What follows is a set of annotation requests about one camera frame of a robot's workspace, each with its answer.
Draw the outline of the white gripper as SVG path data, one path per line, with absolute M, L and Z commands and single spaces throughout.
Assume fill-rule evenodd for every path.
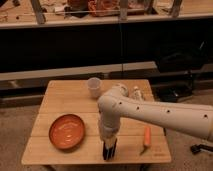
M 104 142 L 107 141 L 114 141 L 116 138 L 118 130 L 114 128 L 109 128 L 109 127 L 100 127 L 99 128 L 99 135 L 100 139 Z

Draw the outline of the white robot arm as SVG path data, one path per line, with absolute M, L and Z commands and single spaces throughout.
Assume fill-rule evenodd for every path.
M 155 101 L 128 97 L 124 84 L 116 84 L 97 101 L 102 140 L 120 129 L 120 118 L 131 118 L 213 142 L 213 106 Z

